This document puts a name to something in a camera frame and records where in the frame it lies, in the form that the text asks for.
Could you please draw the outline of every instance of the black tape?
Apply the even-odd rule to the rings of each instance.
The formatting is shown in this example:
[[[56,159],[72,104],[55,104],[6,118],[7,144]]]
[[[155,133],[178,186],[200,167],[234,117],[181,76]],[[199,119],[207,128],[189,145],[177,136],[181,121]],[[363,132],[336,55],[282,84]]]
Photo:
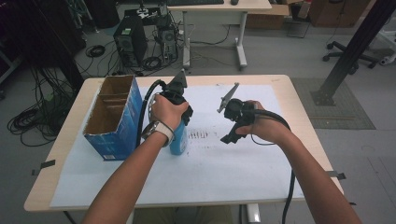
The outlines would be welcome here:
[[[344,173],[338,174],[336,171],[327,171],[330,177],[337,177],[338,180],[347,179]]]
[[[32,170],[32,175],[38,175],[38,174],[40,174],[41,169],[44,169],[44,168],[47,168],[47,167],[50,167],[50,166],[53,166],[53,165],[55,165],[55,160],[41,162],[40,169],[39,170]]]
[[[55,165],[55,160],[41,162],[40,170]]]

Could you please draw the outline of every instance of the white paper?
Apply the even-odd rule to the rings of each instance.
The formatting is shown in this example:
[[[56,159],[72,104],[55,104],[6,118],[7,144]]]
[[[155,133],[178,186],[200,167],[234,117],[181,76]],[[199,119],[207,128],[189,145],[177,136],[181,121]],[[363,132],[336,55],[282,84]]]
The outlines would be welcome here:
[[[193,109],[186,127],[188,146],[180,156],[172,155],[169,147],[160,151],[136,206],[276,202],[287,198],[291,169],[278,146],[256,145],[250,135],[236,144],[220,141],[234,125],[224,118],[224,110],[217,112],[220,97],[232,87],[218,84],[185,90],[184,97]],[[142,97],[147,90],[140,88]],[[260,101],[265,109],[282,115],[269,85],[240,85],[233,98]],[[82,135],[82,129],[81,126],[65,161],[51,207],[89,206],[121,164],[121,161],[103,161]],[[258,137],[255,140],[263,143]],[[304,197],[298,182],[293,197]]]

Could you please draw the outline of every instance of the metal pole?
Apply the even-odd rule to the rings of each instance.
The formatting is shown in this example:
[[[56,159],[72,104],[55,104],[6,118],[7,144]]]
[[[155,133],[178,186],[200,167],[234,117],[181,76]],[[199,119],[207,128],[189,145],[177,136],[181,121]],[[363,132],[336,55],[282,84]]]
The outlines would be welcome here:
[[[396,0],[376,0],[373,8],[353,35],[346,50],[318,91],[311,95],[316,105],[334,105],[332,97],[349,69],[363,54],[396,8]]]

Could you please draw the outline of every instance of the plastic bottle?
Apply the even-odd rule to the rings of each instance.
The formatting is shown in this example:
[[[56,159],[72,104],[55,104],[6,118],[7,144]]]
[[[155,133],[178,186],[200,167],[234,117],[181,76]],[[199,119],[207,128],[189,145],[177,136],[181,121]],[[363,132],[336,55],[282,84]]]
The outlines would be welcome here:
[[[175,129],[174,135],[175,137],[169,146],[171,153],[172,155],[181,155],[187,147],[188,140],[186,125],[184,125],[183,121]]]

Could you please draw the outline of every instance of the hand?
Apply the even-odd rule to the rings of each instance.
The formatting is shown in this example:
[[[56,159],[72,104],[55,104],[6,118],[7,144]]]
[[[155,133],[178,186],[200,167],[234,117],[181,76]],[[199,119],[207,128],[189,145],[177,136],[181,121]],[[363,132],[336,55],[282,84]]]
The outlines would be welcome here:
[[[258,101],[249,101],[257,105],[258,109],[264,110],[262,104]],[[285,134],[290,133],[282,123],[275,121],[265,116],[257,115],[254,123],[248,126],[243,126],[235,130],[237,134],[255,134],[265,141],[279,144],[285,137]]]
[[[181,115],[189,107],[188,102],[181,105],[173,105],[165,97],[155,94],[154,103],[151,106],[151,120],[159,120],[175,130],[181,122]]]

